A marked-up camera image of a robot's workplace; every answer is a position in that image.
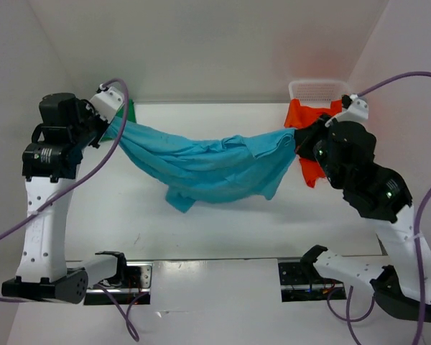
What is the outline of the green t shirt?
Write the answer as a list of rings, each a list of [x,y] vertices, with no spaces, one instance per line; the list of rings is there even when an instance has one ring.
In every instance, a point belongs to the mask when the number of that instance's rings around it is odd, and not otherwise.
[[[116,117],[122,119],[124,117],[125,106],[122,106],[116,113]],[[134,108],[134,101],[129,99],[128,101],[128,111],[127,111],[127,121],[136,123],[136,112]]]

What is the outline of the light blue t shirt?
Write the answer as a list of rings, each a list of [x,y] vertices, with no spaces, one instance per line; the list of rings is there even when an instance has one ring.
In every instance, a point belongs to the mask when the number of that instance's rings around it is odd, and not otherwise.
[[[106,132],[141,171],[165,184],[165,200],[185,213],[197,201],[271,200],[295,159],[295,131],[193,140],[116,117]]]

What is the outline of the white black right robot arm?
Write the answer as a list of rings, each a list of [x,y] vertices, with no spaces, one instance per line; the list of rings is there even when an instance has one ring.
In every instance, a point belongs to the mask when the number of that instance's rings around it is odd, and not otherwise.
[[[374,161],[376,138],[362,124],[322,115],[295,131],[295,152],[323,169],[343,200],[373,224],[391,263],[373,266],[315,245],[300,260],[304,280],[363,288],[390,316],[431,323],[431,250],[414,231],[414,204],[402,176]]]

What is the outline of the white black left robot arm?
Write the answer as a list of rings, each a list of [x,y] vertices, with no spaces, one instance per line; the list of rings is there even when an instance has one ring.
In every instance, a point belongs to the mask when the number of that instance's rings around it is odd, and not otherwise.
[[[83,151],[99,146],[124,104],[123,93],[114,87],[99,89],[90,100],[54,93],[40,101],[42,121],[22,154],[30,220],[17,272],[1,285],[4,297],[78,304],[103,280],[115,288],[127,282],[129,270],[120,252],[97,252],[76,268],[69,268],[65,259],[71,185]]]

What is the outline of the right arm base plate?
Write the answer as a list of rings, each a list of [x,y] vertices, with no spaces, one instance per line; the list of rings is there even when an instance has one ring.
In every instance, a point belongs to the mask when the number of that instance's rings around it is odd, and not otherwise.
[[[346,299],[342,282],[322,277],[310,281],[297,260],[278,261],[278,271],[283,303]]]

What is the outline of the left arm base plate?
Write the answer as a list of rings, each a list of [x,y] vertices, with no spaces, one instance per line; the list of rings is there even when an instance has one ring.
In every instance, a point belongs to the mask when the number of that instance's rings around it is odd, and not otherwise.
[[[151,261],[128,261],[122,280],[110,278],[100,281],[87,290],[83,305],[113,305],[113,301],[99,286],[105,288],[121,306],[129,305],[135,298],[136,305],[149,305],[153,266]]]

